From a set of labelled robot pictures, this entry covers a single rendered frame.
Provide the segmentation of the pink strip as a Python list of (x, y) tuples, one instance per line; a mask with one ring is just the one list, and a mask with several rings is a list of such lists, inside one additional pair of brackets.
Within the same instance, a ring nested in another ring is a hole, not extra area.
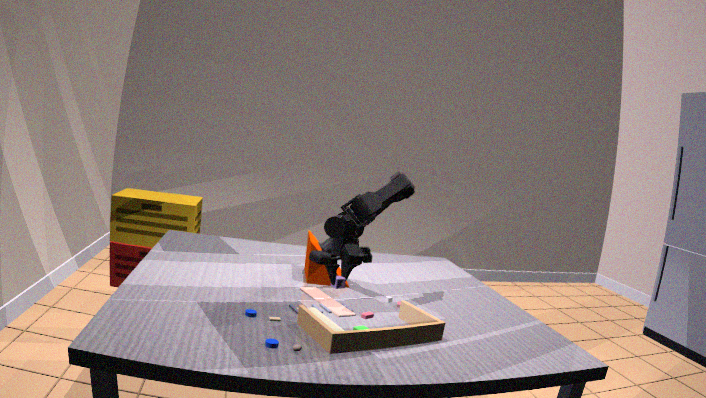
[(328, 301), (328, 300), (334, 300), (328, 295), (326, 295), (324, 292), (317, 288), (313, 287), (300, 287), (300, 290), (302, 290), (304, 293), (306, 293), (311, 299), (318, 300), (318, 301)]

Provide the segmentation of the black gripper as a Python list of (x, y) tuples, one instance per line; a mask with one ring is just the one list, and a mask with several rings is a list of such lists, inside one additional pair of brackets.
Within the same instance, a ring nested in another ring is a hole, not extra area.
[(325, 265), (330, 282), (332, 285), (334, 285), (336, 279), (336, 272), (338, 267), (340, 266), (339, 264), (337, 264), (337, 260), (341, 260), (341, 277), (346, 278), (346, 280), (349, 277), (353, 268), (359, 265), (347, 264), (342, 255), (343, 253), (339, 253), (340, 246), (342, 245), (342, 243), (346, 243), (346, 240), (348, 240), (348, 243), (353, 243), (354, 240), (357, 240), (356, 238), (354, 238), (354, 235), (343, 235), (339, 238), (332, 239), (334, 239), (333, 248), (329, 250), (332, 253), (328, 253), (323, 250), (312, 250), (309, 256), (309, 260), (320, 265)]

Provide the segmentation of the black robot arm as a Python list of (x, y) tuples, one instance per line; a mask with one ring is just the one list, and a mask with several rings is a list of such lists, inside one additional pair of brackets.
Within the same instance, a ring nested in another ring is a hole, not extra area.
[[(370, 248), (359, 247), (358, 238), (363, 234), (364, 227), (374, 221), (375, 217), (393, 202), (408, 199), (414, 193), (415, 187), (404, 173), (398, 171), (390, 179), (391, 181), (387, 185), (376, 192), (368, 191), (357, 195), (341, 207), (344, 212), (326, 220), (324, 230), (329, 238), (321, 245), (317, 242), (323, 251), (332, 253), (329, 251), (333, 248), (334, 239), (332, 238), (354, 235), (357, 240), (354, 240), (353, 243), (348, 243), (346, 240), (346, 243), (342, 243), (340, 246), (339, 253), (343, 253), (345, 262), (350, 265), (360, 265), (363, 260), (369, 259)], [(348, 205), (350, 208), (347, 207)]]

